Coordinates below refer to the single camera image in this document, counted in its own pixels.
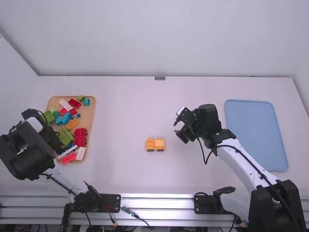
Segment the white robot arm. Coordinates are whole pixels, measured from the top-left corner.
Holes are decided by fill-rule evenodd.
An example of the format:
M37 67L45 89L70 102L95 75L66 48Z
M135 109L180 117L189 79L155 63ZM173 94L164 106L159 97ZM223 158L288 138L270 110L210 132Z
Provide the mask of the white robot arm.
M249 222L252 232L306 230L296 185L290 180L280 181L266 171L230 130L222 129L214 104L201 105L193 111L183 106L176 115L174 126L180 121L184 123L181 130L175 131L176 135L184 143L195 139L200 142L202 138L205 146L230 166L249 192L240 195L233 187L214 191L213 205L218 213L228 211L242 217Z

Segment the white table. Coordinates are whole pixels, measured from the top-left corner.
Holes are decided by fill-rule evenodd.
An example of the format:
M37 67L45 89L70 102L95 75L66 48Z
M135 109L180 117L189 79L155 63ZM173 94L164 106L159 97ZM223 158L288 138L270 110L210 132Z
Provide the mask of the white table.
M211 157L205 166L199 144L190 142L185 145L174 133L174 129L182 126L181 123L175 128L173 123L175 113L182 105L193 110L202 104L214 103L222 126L226 128L226 100L258 100L274 105L288 157L288 171L274 174L281 180L291 179L300 189L301 198L309 199L309 156L306 146L309 141L309 119L292 78L167 77L166 81L156 81L154 77L44 76L39 77L29 106L44 110L52 96L80 94L94 96L97 103L86 160L82 164L60 167L74 183L85 180L99 192L125 193L133 198L146 196L150 197L150 202L157 201L153 197L184 198L189 204L176 207L181 209L192 209L189 198L198 191L211 194L216 189L234 186L245 192L237 176L219 158ZM165 138L166 151L145 151L145 141L149 137ZM6 186L5 189L1 187L1 195L57 195L42 184L15 180L3 164L0 164L0 181ZM146 193L170 195L149 196ZM159 213L163 205L156 207L156 204L143 203L144 207L138 207L141 210L156 208L141 212L141 216L152 219L153 224L182 225L185 222L185 214L177 210L174 214L169 212L175 219L172 222L166 213ZM59 223L63 202L56 205L59 205L57 210L60 215L50 211L44 217L54 217L54 223ZM309 210L307 203L304 202L303 206ZM13 210L6 217L14 215ZM165 223L161 215L166 216ZM122 214L115 215L118 216L124 217L125 221L130 219ZM92 217L98 217L96 222L100 224L103 223L101 217L105 216L94 214ZM213 222L210 216L196 216L193 211L187 217L196 218L196 223L200 225L223 226L220 224L222 222ZM221 217L226 226L231 224L233 217L226 216L230 217L228 221Z

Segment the wooden tray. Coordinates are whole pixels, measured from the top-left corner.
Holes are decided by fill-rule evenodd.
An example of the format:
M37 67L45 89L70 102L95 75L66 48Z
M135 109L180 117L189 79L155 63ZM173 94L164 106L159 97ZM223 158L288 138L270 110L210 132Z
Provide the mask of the wooden tray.
M47 107L46 107L46 111L50 110L51 108L55 108L56 110L61 110L63 107L58 103L61 99L66 100L67 102L69 102L69 100L73 98L74 100L76 99L76 96L54 96L51 99L49 99ZM73 160L70 163L81 163L86 159L87 156L87 151L88 151L88 145L89 145L89 141L90 141L90 134L91 134L91 125L92 125L92 120L93 120L93 114L95 112L95 106L96 106L96 99L92 96L85 96L85 98L89 98L90 99L90 106L84 106L82 104L82 106L77 109L77 112L79 114L81 114L81 117L78 118L79 120L79 124L72 130L70 130L71 134L74 133L74 130L77 128L86 128L88 130L88 135L87 135L87 145L86 145L86 151L84 154L84 158L83 160L79 161L79 160ZM65 125L61 125L58 126L57 124L53 124L52 128L54 129L54 131L59 131L61 128L65 127Z

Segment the black cable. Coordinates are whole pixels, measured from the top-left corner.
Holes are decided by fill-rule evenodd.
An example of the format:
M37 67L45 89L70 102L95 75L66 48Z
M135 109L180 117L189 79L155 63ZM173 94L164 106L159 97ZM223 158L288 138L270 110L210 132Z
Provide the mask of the black cable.
M197 141L198 141L198 143L199 143L199 145L201 146L201 149L202 149L204 164L207 164L207 161L205 161L205 154L204 154L202 143L201 143L201 141L199 140L199 138L197 136L196 136L196 138L197 138Z
M233 224L232 224L232 226L231 226L231 228L230 228L230 230L229 230L228 232L231 232L231 231L232 231L232 229L233 229L233 227L234 227L234 224L235 224L236 218L237 218L237 216L234 217Z
M218 145L218 146L216 146L209 153L209 155L207 157L207 160L206 160L206 164L207 164L208 158L211 155L211 153L213 153L213 151L216 150L219 147L230 147L230 148L234 149L236 153L240 153L245 158L245 160L247 160L247 162L261 175L261 178L264 179L268 183L268 185L270 186L271 190L273 190L276 193L276 195L279 198L280 202L283 204L283 206L285 207L285 209L288 211L289 215L291 216L292 221L294 222L294 224L297 227L297 230L300 231L300 228L299 228L299 225L298 225L298 222L297 222L296 218L294 217L291 209L289 208L289 206L287 205L285 200L282 198L282 196L280 195L278 190L275 189L275 187L271 184L271 182L267 179L267 177L240 150L238 150L236 147L231 146L231 145Z
M85 214L86 214L86 217L87 217L87 219L88 219L89 225L92 226L92 225L91 225L90 218L89 218L88 213L87 213L86 211L85 211Z
M62 188L64 188L65 190L67 190L69 193L72 193L75 197L77 197L76 193L73 192L72 189L69 189L68 187L64 186L63 184L61 184L59 181L57 181L55 178L52 177L52 175L49 174L45 174L42 173L41 175L45 175L47 176L47 179L52 179L55 183L57 183L58 185L60 185Z
M204 195L204 196L206 196L206 197L207 197L207 200L209 201L208 194L206 194L206 193L204 193L204 192L197 192L196 194L194 194L193 200L194 200L194 202L196 202L198 205L204 206L204 205L206 204L206 203L201 204L201 203L198 202L198 200L196 200L196 198L197 198L198 195Z
M47 118L46 118L45 114L43 114L41 110L37 110L37 112L41 113L41 115L43 115L43 116L44 116L44 118L45 118L45 122L46 122L46 124L48 124L48 123L47 123Z
M134 227L133 229L129 230L128 232L132 232L132 231L134 231L136 228L137 228L137 226Z
M142 219L142 218L139 218L139 219L142 220L143 222L145 222L145 223L147 224L147 226L144 226L145 228L150 229L150 230L154 230L154 229L155 229L154 226L150 226L150 225L148 224L148 222L145 221L144 219Z

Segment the cable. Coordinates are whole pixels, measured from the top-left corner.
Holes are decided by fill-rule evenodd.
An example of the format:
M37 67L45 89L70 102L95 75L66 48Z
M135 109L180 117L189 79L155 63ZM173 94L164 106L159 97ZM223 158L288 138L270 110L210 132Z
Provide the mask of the cable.
M27 226L25 226L24 228L22 228L22 229L15 229L16 231L21 231L21 232L28 232L28 231L26 231L26 229L29 227L30 225L27 225Z
M150 226L150 225L148 224L148 222L145 221L144 219L141 219L141 218L140 218L140 220L142 220L143 222L145 222L145 223L147 224L147 226L145 226L145 228L150 229L150 230L154 230L154 229L155 229L154 226Z
M207 201L209 202L208 194L206 194L206 193L204 193L204 192L197 192L196 194L194 194L193 200L194 200L194 202L196 202L198 205L203 206L203 205L206 204L206 203L201 204L201 203L198 202L198 200L196 200L196 198L197 198L198 195L204 195L204 196L206 196L206 197L207 197Z
M72 189L69 189L68 187L64 186L63 184L61 184L59 181L57 181L55 178L52 177L52 175L46 174L46 173L42 173L41 175L45 175L47 177L47 179L52 179L55 183L57 183L58 185L60 185L62 188L64 188L65 190L67 190L69 193L72 193L75 197L77 197L77 194L75 192L73 192Z
M87 219L88 219L89 226L92 226L91 221L90 221L90 218L89 218L88 213L87 213L86 211L85 211L85 214L86 214L86 217L87 217Z
M204 164L207 164L207 161L205 161L205 155L204 155L204 150L203 150L202 143L201 143L201 141L199 140L199 138L197 136L196 136L196 138L197 138L197 141L198 141L198 143L199 143L199 145L201 146L201 149L202 149Z
M37 112L41 113L41 115L43 115L43 116L44 116L44 118L45 118L45 122L46 122L46 124L48 124L48 123L47 123L47 118L46 118L45 114L43 114L41 110L37 110Z
M280 195L278 190L275 189L275 187L271 184L271 182L267 179L267 177L240 150L238 150L236 147L231 146L231 145L219 145L219 146L216 146L209 153L205 164L207 164L208 158L211 155L211 153L213 153L213 151L216 150L219 147L230 147L230 148L234 149L236 153L240 153L245 158L245 160L247 160L247 162L261 175L261 178L264 179L268 183L268 185L270 186L271 190L273 190L276 193L276 195L279 198L280 202L283 204L283 206L285 207L285 209L288 211L289 215L291 216L292 221L294 222L294 224L297 227L297 230L300 231L300 227L298 225L298 222L297 222L296 218L294 217L291 209L289 208L289 206L287 205L285 200L282 198L282 196Z
M236 218L237 218L237 216L234 217L233 224L232 224L232 226L231 226L231 228L230 228L230 230L229 230L228 232L231 232L231 231L232 231L232 229L233 229L233 227L234 227L234 224L235 224Z
M137 218L137 219L139 219L139 220L141 220L141 221L143 221L143 222L145 222L145 223L146 223L146 225L147 225L147 226L144 226L145 228L150 229L150 230L154 230L154 229L155 229L155 227L154 227L154 226L150 226L150 225L148 224L148 222L147 222L147 221L145 221L144 219L140 218L140 216L138 216L137 214L136 214L136 215L134 215L134 217L135 217L135 218Z

